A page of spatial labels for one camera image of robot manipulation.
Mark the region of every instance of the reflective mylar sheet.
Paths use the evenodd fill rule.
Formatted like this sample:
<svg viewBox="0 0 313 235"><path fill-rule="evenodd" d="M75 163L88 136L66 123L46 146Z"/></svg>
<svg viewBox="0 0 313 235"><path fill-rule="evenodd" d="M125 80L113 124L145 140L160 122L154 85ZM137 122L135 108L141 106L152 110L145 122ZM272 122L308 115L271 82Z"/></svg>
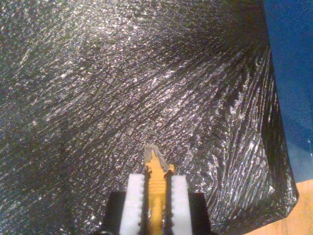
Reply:
<svg viewBox="0 0 313 235"><path fill-rule="evenodd" d="M144 145L204 192L212 231L297 202L263 2L0 4L0 232L88 234Z"/></svg>

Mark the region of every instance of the wooden floor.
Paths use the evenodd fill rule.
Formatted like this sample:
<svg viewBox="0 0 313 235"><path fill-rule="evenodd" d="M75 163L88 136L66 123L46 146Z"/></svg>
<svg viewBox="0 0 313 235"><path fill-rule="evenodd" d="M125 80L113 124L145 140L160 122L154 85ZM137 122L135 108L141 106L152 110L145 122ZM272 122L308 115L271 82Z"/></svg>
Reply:
<svg viewBox="0 0 313 235"><path fill-rule="evenodd" d="M286 219L246 235L313 235L313 180L297 184L299 202Z"/></svg>

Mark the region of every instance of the blue panel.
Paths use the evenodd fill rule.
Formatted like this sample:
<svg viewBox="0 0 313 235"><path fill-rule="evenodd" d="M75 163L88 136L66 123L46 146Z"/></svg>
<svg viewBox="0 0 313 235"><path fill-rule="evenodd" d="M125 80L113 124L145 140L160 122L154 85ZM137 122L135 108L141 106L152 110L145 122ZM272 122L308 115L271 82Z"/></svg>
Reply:
<svg viewBox="0 0 313 235"><path fill-rule="evenodd" d="M313 179L313 1L265 0L278 96L297 182Z"/></svg>

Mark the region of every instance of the yellow object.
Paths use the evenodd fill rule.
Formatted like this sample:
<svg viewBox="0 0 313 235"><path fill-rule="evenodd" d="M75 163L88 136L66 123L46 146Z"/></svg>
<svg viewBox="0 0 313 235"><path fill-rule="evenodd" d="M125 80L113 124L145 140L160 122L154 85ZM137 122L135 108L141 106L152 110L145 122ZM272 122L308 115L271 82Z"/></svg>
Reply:
<svg viewBox="0 0 313 235"><path fill-rule="evenodd" d="M174 165L169 165L169 170L174 172ZM146 162L150 174L148 184L149 210L151 217L149 221L149 235L162 235L162 218L166 205L166 180L160 159L151 149L151 159Z"/></svg>

